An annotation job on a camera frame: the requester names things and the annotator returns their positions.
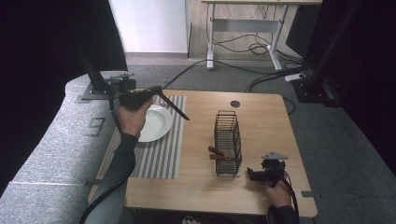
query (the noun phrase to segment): gray sleeve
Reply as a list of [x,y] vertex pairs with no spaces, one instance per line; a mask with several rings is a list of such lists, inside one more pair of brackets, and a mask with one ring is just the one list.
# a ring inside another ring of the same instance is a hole
[[291,206],[281,206],[277,208],[279,224],[297,224],[299,217]]
[[[137,144],[135,136],[122,133],[119,147],[114,150],[114,158],[111,161],[106,174],[99,184],[97,191],[92,197],[96,200],[107,189],[119,182],[127,173],[132,173],[135,165],[134,147]],[[125,201],[127,181],[114,189],[105,197],[89,214],[85,223],[119,223],[120,215]]]

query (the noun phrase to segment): white wall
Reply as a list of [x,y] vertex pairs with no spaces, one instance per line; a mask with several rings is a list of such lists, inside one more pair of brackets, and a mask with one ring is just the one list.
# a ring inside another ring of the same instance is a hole
[[187,53],[185,0],[109,0],[125,52]]

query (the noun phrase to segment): desk leg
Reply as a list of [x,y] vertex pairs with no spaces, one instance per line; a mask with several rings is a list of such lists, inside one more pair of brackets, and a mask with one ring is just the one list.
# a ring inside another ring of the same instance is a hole
[[276,45],[277,42],[279,41],[280,32],[282,31],[283,23],[285,23],[285,18],[286,18],[286,14],[288,13],[288,8],[289,5],[283,6],[282,17],[279,19],[279,23],[277,24],[276,32],[274,33],[274,39],[271,45],[267,46],[268,52],[271,56],[271,59],[273,61],[276,70],[282,70],[282,66],[280,65],[279,59],[277,58],[277,54],[276,54]]
[[215,4],[209,4],[212,8],[212,17],[210,18],[210,32],[209,32],[209,44],[207,46],[207,70],[213,69],[213,56],[215,46],[213,45],[213,26],[215,20]]

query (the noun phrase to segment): metal frame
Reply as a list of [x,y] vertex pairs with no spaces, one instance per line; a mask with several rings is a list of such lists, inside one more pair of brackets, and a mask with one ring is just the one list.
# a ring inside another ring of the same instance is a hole
[[216,4],[209,4],[211,6],[211,18],[210,18],[210,33],[209,33],[209,44],[207,51],[207,69],[213,69],[214,50],[213,44],[213,33],[214,32],[241,32],[241,33],[272,33],[274,39],[269,45],[268,52],[271,56],[272,62],[276,70],[281,70],[279,59],[277,58],[276,45],[280,37],[280,33],[285,23],[286,14],[288,13],[289,5],[283,6],[282,16],[278,21],[274,20],[235,20],[235,19],[216,19],[215,18],[215,7]]
[[220,110],[214,131],[215,148],[224,153],[224,158],[216,160],[216,174],[236,176],[242,163],[242,152],[235,111]]

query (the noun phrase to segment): gray floor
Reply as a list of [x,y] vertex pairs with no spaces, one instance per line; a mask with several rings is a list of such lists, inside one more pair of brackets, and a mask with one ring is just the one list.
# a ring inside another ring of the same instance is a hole
[[[164,85],[195,63],[152,58],[127,60],[138,87]],[[272,70],[268,63],[229,63]],[[260,76],[218,64],[207,71],[199,63],[168,89],[244,91]],[[66,86],[57,117],[0,200],[0,223],[78,223],[115,128],[107,101],[80,100],[88,84],[83,76]],[[298,103],[283,78],[259,84],[253,91],[281,94],[295,103],[290,122],[318,207],[318,215],[302,218],[302,223],[396,223],[396,178],[342,108]],[[290,103],[285,105],[292,109]],[[101,119],[105,119],[102,129]],[[126,212],[121,223],[128,223],[129,217]]]

